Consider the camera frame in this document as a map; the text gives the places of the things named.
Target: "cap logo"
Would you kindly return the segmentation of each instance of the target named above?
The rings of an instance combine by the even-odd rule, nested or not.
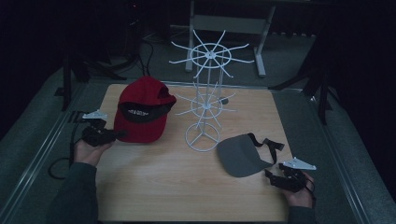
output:
[[[141,110],[128,110],[130,114],[137,115],[137,116],[148,116],[149,113],[141,111]]]

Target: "cap brim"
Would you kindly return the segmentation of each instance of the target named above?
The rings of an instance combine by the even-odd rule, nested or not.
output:
[[[145,123],[133,123],[128,121],[122,113],[117,110],[114,119],[114,131],[126,131],[123,137],[118,138],[121,142],[128,143],[150,143],[158,140],[165,129],[167,115]]]
[[[262,161],[247,134],[221,141],[217,146],[217,152],[225,171],[235,177],[254,175],[272,165]]]

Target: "sleeve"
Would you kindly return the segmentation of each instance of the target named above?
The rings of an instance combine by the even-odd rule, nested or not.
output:
[[[97,223],[96,168],[72,164],[69,174],[49,206],[47,223]]]
[[[289,224],[315,224],[315,210],[308,207],[291,206],[289,208]]]

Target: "motion capture device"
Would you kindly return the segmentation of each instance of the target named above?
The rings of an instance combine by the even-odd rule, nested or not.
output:
[[[91,125],[82,131],[81,139],[92,147],[114,142],[118,137],[123,137],[126,134],[126,131],[115,132],[106,129],[106,121],[103,119],[88,119],[88,122]]]
[[[89,114],[84,114],[82,116],[83,119],[107,119],[107,114],[103,113],[100,110],[93,111]]]
[[[292,160],[284,161],[283,165],[288,166],[293,169],[300,169],[300,170],[316,170],[317,167],[315,165],[311,165],[306,163],[305,161],[301,161],[294,157]]]
[[[273,175],[270,171],[264,170],[265,176],[270,179],[271,185],[294,193],[305,188],[307,178],[300,169],[290,168],[283,163],[279,164],[279,169],[283,171],[284,176]]]

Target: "dark background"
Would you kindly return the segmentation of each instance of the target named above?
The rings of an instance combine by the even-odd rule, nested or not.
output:
[[[224,7],[217,1],[204,4],[197,10],[251,17],[268,8],[253,4],[244,10],[237,10],[238,5],[219,10]],[[2,138],[45,80],[62,67],[65,52],[79,50],[101,62],[108,62],[109,55],[137,53],[139,25],[151,24],[163,38],[169,38],[169,24],[188,25],[190,4],[182,0],[6,0],[0,2],[0,10]],[[318,36],[307,60],[330,71],[331,84],[393,199],[395,15],[396,3],[390,0],[333,1],[319,6],[285,3],[276,9],[270,30],[272,35],[285,33],[290,38],[292,34]],[[125,30],[130,35],[127,50],[119,44],[126,37]],[[78,74],[81,81],[89,79],[83,69]]]

